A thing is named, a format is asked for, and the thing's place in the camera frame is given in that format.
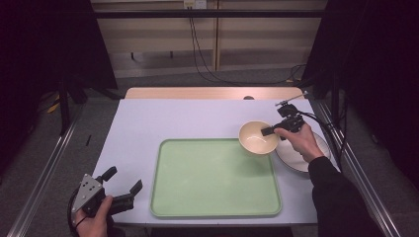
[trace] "wire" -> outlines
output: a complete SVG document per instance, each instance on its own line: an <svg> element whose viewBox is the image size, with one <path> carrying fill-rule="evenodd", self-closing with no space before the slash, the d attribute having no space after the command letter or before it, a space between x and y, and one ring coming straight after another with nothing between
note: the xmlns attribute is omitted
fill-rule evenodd
<svg viewBox="0 0 419 237"><path fill-rule="evenodd" d="M212 81L212 80L210 80L209 78L205 77L205 76L201 73L201 71L200 71L200 69L199 69L199 67L198 67L198 63L197 63L197 54L196 54L196 48L195 48L195 41L197 42L198 51L199 51L199 53L200 53L201 59L202 59L202 61L203 61L203 63L204 63L204 67L206 68L207 72L209 72L209 74L210 74L213 78L217 79L218 81L225 82L225 83L228 83L228 84L232 84L232 85L234 85L234 86L240 86L240 85L238 85L238 84L236 84L236 83L234 83L234 82L229 82L229 81L222 80L222 79L220 79L220 78L216 77L215 75L213 75L213 74L210 72L210 70L209 70L209 69L208 69L208 67L207 67L206 61L204 60L203 53L202 53L202 51L201 51L201 47L200 47L200 43L198 42L198 38L197 38L197 31L195 30L195 23L194 23L194 19L193 19L193 18L190 18L190 19L189 19L189 22L190 22L190 25L191 25L192 45L193 45L193 47L194 47L194 60L195 60L195 66L196 66L196 68L197 68L198 73L201 75L201 77L203 77L203 78L204 78L205 80L207 80L207 81L210 81L210 82L216 82L216 81Z"/></svg>
<svg viewBox="0 0 419 237"><path fill-rule="evenodd" d="M70 201L68 202L68 205L67 205L67 224L68 224L68 228L70 228L71 235L74 236L74 237L78 237L79 235L77 233L77 227L73 226L73 221L71 219L71 209L72 209L72 205L73 205L74 200L75 200L75 198L78 194L79 189L80 189L80 187L77 187L77 189L74 190L73 194L70 197Z"/></svg>
<svg viewBox="0 0 419 237"><path fill-rule="evenodd" d="M340 122L341 119L344 121L343 140L342 140L342 144L341 144L341 149L339 151L339 157L342 157L343 151L345 150L345 147L346 147L346 144L347 144L347 139L346 139L347 131L348 131L348 129L347 129L347 126L348 126L347 113L348 113L348 98L346 97L346 94L345 94L344 102L343 102L343 109L341 111L341 115L339 116L339 122Z"/></svg>
<svg viewBox="0 0 419 237"><path fill-rule="evenodd" d="M302 112L302 111L299 111L299 110L297 110L297 112L299 114L303 115L303 116L306 116L306 117L309 117L309 118L315 120L323 128L323 130L327 133L327 135L329 137L333 137L332 131L330 130L330 127L328 127L328 124L326 124L324 121L322 121L316 115L311 114L311 113L305 113L305 112ZM332 141L333 152L336 155L336 159L335 159L336 160L336 164L338 165L338 168L341 171L341 173L343 173L342 163L341 163L341 155L342 155L342 152L338 150L336 141L333 140L333 139L330 139L330 140Z"/></svg>
<svg viewBox="0 0 419 237"><path fill-rule="evenodd" d="M81 224L81 222L83 222L83 220L85 220L87 218L87 215L83 217L83 219L81 219L74 228L77 229L77 226L79 226L79 224Z"/></svg>
<svg viewBox="0 0 419 237"><path fill-rule="evenodd" d="M142 228L144 230L144 234L146 237L150 237L150 234L148 233L147 227Z"/></svg>
<svg viewBox="0 0 419 237"><path fill-rule="evenodd" d="M204 59L203 53L201 51L200 43L198 41L197 31L196 31L196 28L195 28L194 19L193 18L190 18L189 21L190 21L190 25L191 25L191 35L192 35L192 44L193 44L193 48L194 48L194 61L195 61L195 66L197 68L198 73L201 75L201 77L203 77L207 81L216 82L216 81L210 80L209 78L205 77L202 74L202 72L200 71L200 69L198 67L198 63L197 63L195 42L197 43L197 48L198 48L198 52L200 54L201 60L203 61L204 67L205 67L206 71L209 73L209 75L212 76L217 81L228 83L228 84L231 84L231 85L234 85L234 86L241 86L240 84L244 84L244 85L258 85L258 84L259 85L276 85L276 84L280 84L280 83L286 82L288 80L293 80L294 81L295 80L294 76L296 75L296 73L299 71L299 69L301 67L303 67L303 66L306 65L306 64L300 64L300 65L296 65L296 66L292 67L291 68L290 76L287 79L283 79L283 80L276 81L276 82L242 82L242 81L234 81L234 82L231 82L231 81L227 81L227 80L221 79L221 78L215 76L209 70L209 68L208 68L208 66L206 64L206 61Z"/></svg>

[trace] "black curtain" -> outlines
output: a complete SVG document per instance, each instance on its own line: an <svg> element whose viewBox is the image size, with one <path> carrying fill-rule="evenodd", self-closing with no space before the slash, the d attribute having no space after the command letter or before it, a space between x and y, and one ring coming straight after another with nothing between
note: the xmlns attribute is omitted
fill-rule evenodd
<svg viewBox="0 0 419 237"><path fill-rule="evenodd" d="M0 169L35 124L42 94L59 82L117 88L89 0L0 1Z"/></svg>
<svg viewBox="0 0 419 237"><path fill-rule="evenodd" d="M303 83L323 97L335 80L395 165L419 188L419 3L329 0Z"/></svg>

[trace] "tray rim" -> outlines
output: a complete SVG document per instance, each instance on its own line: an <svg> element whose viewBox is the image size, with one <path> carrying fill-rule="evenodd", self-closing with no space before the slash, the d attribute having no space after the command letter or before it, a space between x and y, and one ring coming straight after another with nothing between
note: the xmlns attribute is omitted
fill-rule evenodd
<svg viewBox="0 0 419 237"><path fill-rule="evenodd" d="M167 138L164 139L163 141L160 142L159 148L158 148L158 153L157 153L157 162L155 163L155 167L154 167L154 174L153 174L153 182L152 182L152 187L151 187L151 193L150 193L150 203L149 203L149 210L150 212L157 218L205 218L205 219L211 219L211 218L228 218L228 217L247 217L247 218L263 218L263 217L270 217L270 216L275 216L278 215L282 208L283 208L283 201L281 198L281 192L280 192L280 187L279 187L279 183L278 183L278 179L277 179L277 175L276 175L276 171L274 169L274 164L273 164L273 157L272 157L272 153L275 152L272 151L271 153L265 154L265 155L255 155L255 158L261 158L263 156L268 156L268 162L269 162L269 166L270 166L270 170L271 170L271 174L272 174L272 179L274 180L275 183L275 193L276 196L278 198L278 208L276 208L274 211L267 213L249 213L249 214L199 214L199 215L194 215L194 214L157 214L154 210L153 210L153 201L154 201L154 192L155 192L155 183L156 183L156 177L158 174L158 167L159 167L159 163L160 163L160 151L162 146L169 142L169 141L203 141L203 140L228 140L228 141L236 141L238 143L238 145L240 145L239 139L238 138Z"/></svg>

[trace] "light green plastic tray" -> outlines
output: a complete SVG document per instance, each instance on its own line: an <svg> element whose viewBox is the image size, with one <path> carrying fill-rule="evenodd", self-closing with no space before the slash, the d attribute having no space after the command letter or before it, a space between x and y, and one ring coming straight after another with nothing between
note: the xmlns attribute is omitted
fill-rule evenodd
<svg viewBox="0 0 419 237"><path fill-rule="evenodd" d="M238 139L161 143L150 205L158 217L275 215L281 198L269 155Z"/></svg>

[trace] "wall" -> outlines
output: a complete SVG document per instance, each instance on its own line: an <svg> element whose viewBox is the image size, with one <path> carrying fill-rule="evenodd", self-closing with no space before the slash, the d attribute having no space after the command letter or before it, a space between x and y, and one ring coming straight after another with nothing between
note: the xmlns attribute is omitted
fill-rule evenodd
<svg viewBox="0 0 419 237"><path fill-rule="evenodd" d="M183 1L91 0L95 10L183 9ZM209 9L322 10L326 0L208 0ZM189 19L99 19L108 53L193 50ZM320 19L194 19L212 68L248 63L290 67L307 61ZM252 54L266 60L241 60Z"/></svg>

